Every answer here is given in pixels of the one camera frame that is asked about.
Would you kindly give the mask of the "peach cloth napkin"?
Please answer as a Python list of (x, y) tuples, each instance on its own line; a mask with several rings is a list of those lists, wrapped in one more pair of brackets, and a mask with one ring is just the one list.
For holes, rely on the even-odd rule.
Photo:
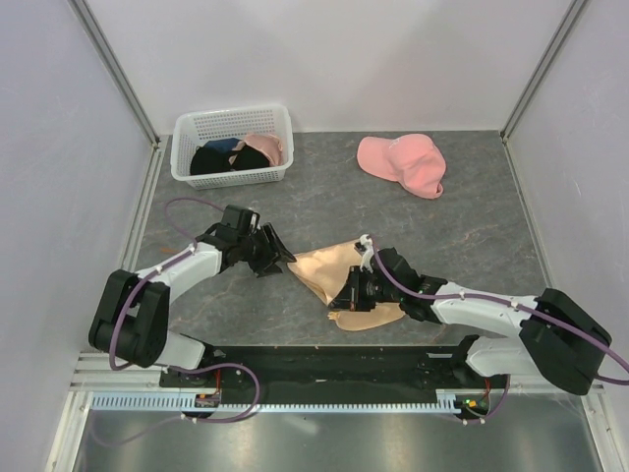
[[(288, 268), (328, 306), (345, 285), (350, 267), (361, 262), (356, 243), (357, 240), (351, 240), (298, 254)], [(405, 314), (397, 304), (384, 303), (369, 312), (329, 309), (327, 316), (340, 329), (362, 331), (395, 323)]]

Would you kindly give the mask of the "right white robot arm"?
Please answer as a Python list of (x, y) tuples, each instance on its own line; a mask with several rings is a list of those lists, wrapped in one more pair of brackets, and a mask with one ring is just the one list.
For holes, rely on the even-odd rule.
[(469, 387), (496, 375), (541, 377), (568, 393), (589, 392), (610, 334), (564, 292), (501, 296), (470, 290), (439, 277), (418, 274), (393, 248), (373, 252), (362, 244), (332, 310), (369, 312), (397, 305), (411, 319), (437, 325), (467, 325), (493, 338), (468, 336), (450, 362), (450, 375)]

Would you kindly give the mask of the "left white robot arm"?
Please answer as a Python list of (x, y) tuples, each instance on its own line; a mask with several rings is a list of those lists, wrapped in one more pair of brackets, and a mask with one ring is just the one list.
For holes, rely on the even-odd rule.
[(199, 283), (245, 263), (258, 277), (279, 273), (295, 256), (273, 226), (251, 209), (228, 206), (181, 252), (136, 272), (118, 269), (104, 286), (88, 334), (93, 348), (108, 354), (114, 371), (131, 366), (173, 367), (194, 386), (215, 376), (208, 344), (169, 329), (172, 303)]

